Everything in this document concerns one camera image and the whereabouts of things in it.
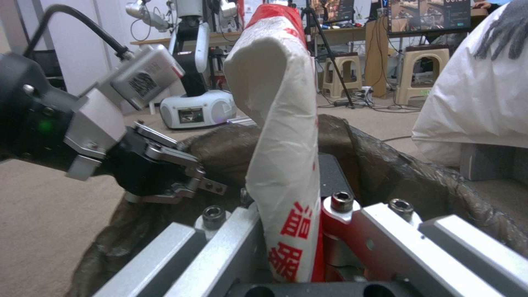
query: plastic stool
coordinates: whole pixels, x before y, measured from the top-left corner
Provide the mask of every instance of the plastic stool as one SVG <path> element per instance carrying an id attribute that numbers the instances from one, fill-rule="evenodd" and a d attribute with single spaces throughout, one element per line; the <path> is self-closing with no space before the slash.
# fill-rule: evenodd
<path id="1" fill-rule="evenodd" d="M 363 75 L 361 72 L 360 59 L 357 53 L 352 52 L 336 55 L 335 63 L 337 65 L 337 68 L 341 72 L 346 88 L 348 90 L 361 90 L 361 87 L 363 86 Z M 355 81 L 352 80 L 352 63 L 354 63 L 356 70 Z M 325 62 L 325 69 L 323 74 L 323 87 L 321 88 L 321 91 L 323 92 L 323 94 L 326 92 L 330 93 L 330 97 L 333 99 L 343 98 L 342 94 L 344 92 L 344 89 L 343 85 L 341 85 L 341 82 L 339 81 L 339 76 L 337 75 L 337 72 L 332 71 L 332 75 L 330 75 L 330 69 L 333 66 L 334 64 L 332 63 L 332 60 L 330 58 L 327 58 Z"/>
<path id="2" fill-rule="evenodd" d="M 431 91 L 430 87 L 411 87 L 414 63 L 422 58 L 432 59 L 433 74 L 436 80 L 449 60 L 449 46 L 433 44 L 406 48 L 405 56 L 403 57 L 400 84 L 396 89 L 396 104 L 406 105 L 411 97 L 429 95 L 429 92 Z"/>

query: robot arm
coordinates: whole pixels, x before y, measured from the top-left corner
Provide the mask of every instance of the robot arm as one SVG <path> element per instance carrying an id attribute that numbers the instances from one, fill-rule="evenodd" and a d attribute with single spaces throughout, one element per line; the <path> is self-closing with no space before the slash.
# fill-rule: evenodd
<path id="1" fill-rule="evenodd" d="M 220 0 L 220 13 L 224 18 L 230 18 L 237 15 L 237 4 L 228 2 L 227 0 Z"/>
<path id="2" fill-rule="evenodd" d="M 162 45 L 122 56 L 117 69 L 77 97 L 52 87 L 36 62 L 0 54 L 0 157 L 78 180 L 112 175 L 131 202 L 178 203 L 198 188 L 224 194 L 225 186 L 205 179 L 198 160 L 178 150 L 176 141 L 141 122 L 124 124 L 123 101 L 144 108 L 182 78 L 183 69 Z"/>
<path id="3" fill-rule="evenodd" d="M 162 120 L 169 128 L 221 124 L 234 117 L 236 109 L 231 94 L 220 90 L 208 90 L 209 87 L 203 77 L 203 72 L 208 66 L 210 50 L 210 29 L 206 21 L 208 18 L 205 7 L 203 2 L 198 0 L 173 2 L 181 21 L 174 27 L 168 49 L 185 71 L 185 76 L 181 78 L 185 94 L 171 96 L 161 102 Z M 225 9 L 226 13 L 232 14 L 233 8 L 236 8 L 236 5 L 229 3 Z M 184 43 L 193 41 L 194 50 L 184 51 Z"/>
<path id="4" fill-rule="evenodd" d="M 145 3 L 150 0 L 137 0 L 136 2 L 127 3 L 125 6 L 127 13 L 149 26 L 156 28 L 160 32 L 166 32 L 171 25 L 160 15 L 148 11 Z"/>

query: white cloth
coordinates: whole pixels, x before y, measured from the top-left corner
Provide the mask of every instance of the white cloth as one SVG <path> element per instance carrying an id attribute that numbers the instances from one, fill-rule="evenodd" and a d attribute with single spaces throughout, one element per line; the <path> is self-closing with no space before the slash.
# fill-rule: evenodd
<path id="1" fill-rule="evenodd" d="M 287 282 L 311 280 L 320 216 L 315 64 L 301 34 L 284 16 L 262 18 L 224 63 L 237 107 L 262 127 L 246 188 L 274 278 Z"/>
<path id="2" fill-rule="evenodd" d="M 461 143 L 528 147 L 528 50 L 517 60 L 508 58 L 509 45 L 495 61 L 473 57 L 506 6 L 464 39 L 418 116 L 412 139 L 431 161 L 458 166 Z"/>

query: beige carpet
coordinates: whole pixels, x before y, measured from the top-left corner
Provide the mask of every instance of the beige carpet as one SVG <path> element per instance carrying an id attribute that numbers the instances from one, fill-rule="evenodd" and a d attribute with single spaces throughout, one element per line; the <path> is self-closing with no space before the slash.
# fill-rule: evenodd
<path id="1" fill-rule="evenodd" d="M 320 105 L 326 104 L 318 98 Z M 389 105 L 389 100 L 379 100 Z M 363 108 L 320 108 L 380 139 L 410 135 L 418 113 L 388 114 Z M 170 131 L 148 111 L 127 116 L 182 140 L 208 129 Z M 389 143 L 420 159 L 410 139 Z M 111 177 L 80 182 L 22 161 L 0 164 L 0 296 L 59 296 L 84 249 L 107 224 L 122 189 Z"/>

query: desk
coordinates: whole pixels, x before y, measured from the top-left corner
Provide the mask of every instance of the desk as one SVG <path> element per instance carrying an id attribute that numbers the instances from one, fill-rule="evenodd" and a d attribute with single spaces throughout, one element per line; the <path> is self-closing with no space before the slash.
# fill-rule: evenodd
<path id="1" fill-rule="evenodd" d="M 325 34 L 329 45 L 336 45 L 345 44 L 348 41 L 365 40 L 366 29 L 365 27 L 328 29 L 323 30 L 323 33 Z M 317 45 L 323 44 L 323 39 L 320 38 L 316 29 L 313 31 L 312 36 L 317 42 Z"/>
<path id="2" fill-rule="evenodd" d="M 221 47 L 224 45 L 234 45 L 237 39 L 240 37 L 241 32 L 230 32 L 224 33 L 222 36 L 221 33 L 211 33 L 209 35 L 209 46 L 210 47 Z M 168 48 L 170 43 L 170 38 L 161 38 L 161 39 L 149 39 L 145 41 L 133 41 L 130 44 L 133 45 L 143 45 L 143 44 L 162 44 Z M 196 47 L 196 41 L 185 41 L 183 48 L 187 50 L 193 50 Z"/>
<path id="3" fill-rule="evenodd" d="M 472 24 L 476 25 L 487 16 L 487 11 L 483 9 L 471 10 Z M 365 27 L 353 27 L 343 29 L 324 30 L 326 40 L 329 45 L 345 44 L 349 41 L 366 40 L 366 64 L 365 64 L 365 85 L 372 86 L 373 96 L 385 98 L 386 84 L 383 75 L 387 71 L 387 57 L 389 49 L 389 39 L 387 36 L 387 17 L 380 18 L 376 22 L 368 22 Z M 210 47 L 220 47 L 224 45 L 234 45 L 240 37 L 241 32 L 211 33 L 209 37 Z M 321 45 L 323 39 L 314 31 L 312 34 L 314 41 Z M 168 47 L 169 38 L 153 39 L 145 41 L 131 42 L 134 45 L 160 43 Z M 184 43 L 185 50 L 193 50 L 196 42 L 187 41 Z"/>

